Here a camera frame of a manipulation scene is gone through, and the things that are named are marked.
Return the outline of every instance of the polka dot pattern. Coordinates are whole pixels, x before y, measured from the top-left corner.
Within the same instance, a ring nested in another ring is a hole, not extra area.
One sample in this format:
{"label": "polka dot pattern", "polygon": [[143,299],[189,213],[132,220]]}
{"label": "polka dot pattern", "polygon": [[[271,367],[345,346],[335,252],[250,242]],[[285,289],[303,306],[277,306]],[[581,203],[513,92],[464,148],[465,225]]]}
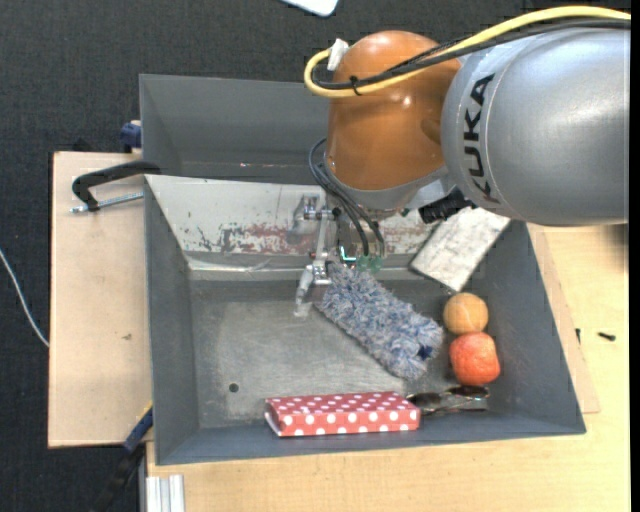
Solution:
{"label": "polka dot pattern", "polygon": [[277,397],[267,422],[281,437],[415,430],[419,409],[395,392]]}

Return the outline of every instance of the gray bin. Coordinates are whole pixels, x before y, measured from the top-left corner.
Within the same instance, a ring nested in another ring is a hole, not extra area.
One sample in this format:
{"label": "gray bin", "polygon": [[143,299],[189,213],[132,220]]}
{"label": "gray bin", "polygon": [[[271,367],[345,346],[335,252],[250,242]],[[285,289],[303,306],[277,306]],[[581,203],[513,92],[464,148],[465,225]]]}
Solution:
{"label": "gray bin", "polygon": [[[496,339],[503,370],[490,385],[488,411],[427,417],[413,432],[278,438],[262,415],[264,398],[441,391],[455,384],[446,346],[424,378],[404,382],[317,312],[307,320],[293,317],[304,247],[276,265],[256,266],[237,251],[206,243],[213,235],[205,229],[202,246],[185,250],[184,212],[191,208],[188,217],[196,224],[217,214],[221,188],[211,186],[211,178],[301,188],[312,183],[306,153],[325,133],[324,101],[299,84],[162,76],[141,77],[141,94],[145,159],[166,174],[199,178],[171,182],[154,176],[145,184],[158,464],[585,431],[528,231],[516,222],[468,285],[489,305],[487,331]],[[238,209],[244,207],[239,197]],[[278,255],[263,256],[266,261]],[[260,270],[235,279],[223,264]],[[450,290],[402,266],[387,266],[380,277],[419,312],[441,321]]]}

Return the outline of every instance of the metal clamp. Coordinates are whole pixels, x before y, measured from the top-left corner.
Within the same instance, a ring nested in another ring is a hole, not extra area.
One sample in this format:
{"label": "metal clamp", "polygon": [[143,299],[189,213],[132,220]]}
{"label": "metal clamp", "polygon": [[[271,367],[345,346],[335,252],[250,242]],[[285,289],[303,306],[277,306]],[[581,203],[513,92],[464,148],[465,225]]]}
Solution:
{"label": "metal clamp", "polygon": [[73,213],[83,211],[96,212],[100,210],[100,208],[104,208],[105,206],[112,206],[114,204],[133,201],[134,199],[142,197],[142,193],[138,193],[127,194],[124,196],[107,199],[105,201],[98,201],[89,191],[89,187],[96,187],[98,185],[121,180],[123,178],[130,178],[131,176],[136,176],[138,174],[161,174],[161,172],[160,167],[158,167],[156,164],[145,162],[142,160],[136,160],[134,162],[128,162],[126,164],[116,165],[114,167],[109,167],[107,169],[101,169],[99,171],[94,171],[83,174],[82,176],[78,176],[74,180],[73,185],[71,185],[71,190],[84,203],[84,205],[72,208],[71,211]]}

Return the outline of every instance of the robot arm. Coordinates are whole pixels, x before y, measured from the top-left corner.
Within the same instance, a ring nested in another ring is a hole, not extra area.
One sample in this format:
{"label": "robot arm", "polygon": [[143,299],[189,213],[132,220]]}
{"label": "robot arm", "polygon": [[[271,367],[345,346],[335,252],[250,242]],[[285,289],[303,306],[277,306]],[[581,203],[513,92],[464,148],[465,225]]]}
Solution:
{"label": "robot arm", "polygon": [[545,225],[626,222],[629,21],[561,7],[449,45],[381,32],[331,83],[312,59],[305,81],[331,98],[327,174],[374,216],[473,203]]}

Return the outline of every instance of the dark floor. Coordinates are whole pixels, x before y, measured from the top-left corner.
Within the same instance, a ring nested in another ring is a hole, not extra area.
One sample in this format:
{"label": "dark floor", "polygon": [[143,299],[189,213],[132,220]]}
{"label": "dark floor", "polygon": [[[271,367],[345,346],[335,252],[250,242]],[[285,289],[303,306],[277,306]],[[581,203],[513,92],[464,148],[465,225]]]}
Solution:
{"label": "dark floor", "polygon": [[[305,59],[336,37],[398,28],[442,41],[530,5],[341,0],[320,19],[278,0],[0,0],[0,247],[35,318],[48,332],[49,155],[79,139],[121,151],[139,73],[301,81]],[[47,363],[0,266],[1,511],[88,510],[117,462],[114,447],[47,449]],[[114,510],[136,510],[136,496],[131,485]]]}

